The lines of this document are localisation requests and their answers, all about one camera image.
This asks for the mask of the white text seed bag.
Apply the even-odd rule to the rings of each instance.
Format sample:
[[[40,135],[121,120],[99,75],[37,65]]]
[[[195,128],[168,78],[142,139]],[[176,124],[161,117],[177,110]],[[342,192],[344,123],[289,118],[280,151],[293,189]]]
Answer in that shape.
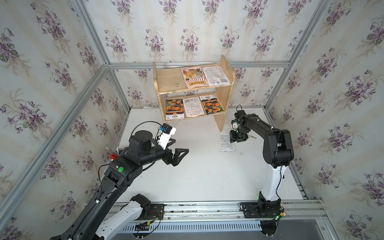
[[[219,139],[219,151],[220,152],[235,152],[236,146],[231,143],[229,134],[218,134]]]

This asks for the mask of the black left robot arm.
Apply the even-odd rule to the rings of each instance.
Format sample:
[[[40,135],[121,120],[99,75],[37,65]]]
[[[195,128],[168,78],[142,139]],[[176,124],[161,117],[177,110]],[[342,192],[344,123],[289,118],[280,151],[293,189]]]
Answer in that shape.
[[[70,227],[54,240],[111,240],[128,223],[137,220],[150,210],[151,201],[138,194],[111,218],[107,214],[119,197],[143,173],[144,166],[162,160],[177,166],[189,153],[189,149],[169,147],[176,141],[171,136],[175,129],[169,125],[160,128],[160,135],[153,137],[141,130],[129,138],[129,146],[108,165],[96,193]]]

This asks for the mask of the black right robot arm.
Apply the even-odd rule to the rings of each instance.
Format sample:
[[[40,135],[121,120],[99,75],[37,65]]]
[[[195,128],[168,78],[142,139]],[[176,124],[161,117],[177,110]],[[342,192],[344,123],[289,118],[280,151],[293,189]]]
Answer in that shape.
[[[294,159],[294,148],[291,133],[280,130],[263,121],[256,114],[246,114],[237,110],[235,119],[231,121],[230,142],[245,142],[253,131],[264,140],[263,158],[268,165],[264,186],[259,198],[254,203],[241,203],[240,210],[246,219],[273,218],[279,220],[284,214],[281,206],[280,189],[283,176],[290,162]]]

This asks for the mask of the white barcode seed bag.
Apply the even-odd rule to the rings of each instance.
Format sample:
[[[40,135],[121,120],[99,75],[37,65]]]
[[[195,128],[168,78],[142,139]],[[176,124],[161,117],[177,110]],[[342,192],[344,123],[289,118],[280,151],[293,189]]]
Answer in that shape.
[[[230,81],[220,66],[203,67],[204,75],[208,84],[212,86],[229,86]]]

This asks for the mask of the colourful popcorn seed bag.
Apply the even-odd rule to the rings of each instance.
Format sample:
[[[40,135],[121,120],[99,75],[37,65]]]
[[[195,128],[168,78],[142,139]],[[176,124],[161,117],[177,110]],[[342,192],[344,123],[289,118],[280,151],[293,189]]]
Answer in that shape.
[[[201,67],[181,68],[188,89],[208,87],[209,83]]]

